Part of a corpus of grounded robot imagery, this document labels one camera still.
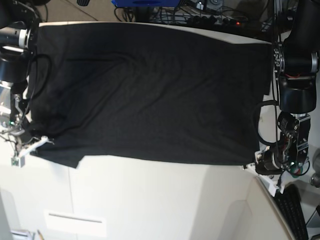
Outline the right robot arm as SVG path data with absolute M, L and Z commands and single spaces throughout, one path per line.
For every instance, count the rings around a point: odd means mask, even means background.
M 0 2 L 0 86 L 9 87 L 8 122 L 0 136 L 13 136 L 12 143 L 19 151 L 32 142 L 28 133 L 27 114 L 32 92 L 24 98 L 28 87 L 28 76 L 32 64 L 42 56 L 37 54 L 39 24 L 44 22 L 39 6 L 46 6 L 46 0 L 2 0 Z

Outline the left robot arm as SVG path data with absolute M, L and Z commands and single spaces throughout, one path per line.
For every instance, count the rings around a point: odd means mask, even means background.
M 271 82 L 273 99 L 259 103 L 255 110 L 273 106 L 275 142 L 260 135 L 265 150 L 255 153 L 254 166 L 259 175 L 294 177 L 305 174 L 303 165 L 308 158 L 308 138 L 311 129 L 310 112 L 317 105 L 316 78 L 320 70 L 320 2 L 299 0 L 293 14 L 292 28 L 282 39 L 279 18 L 283 16 L 282 2 L 274 2 L 272 16 L 272 50 L 275 80 Z

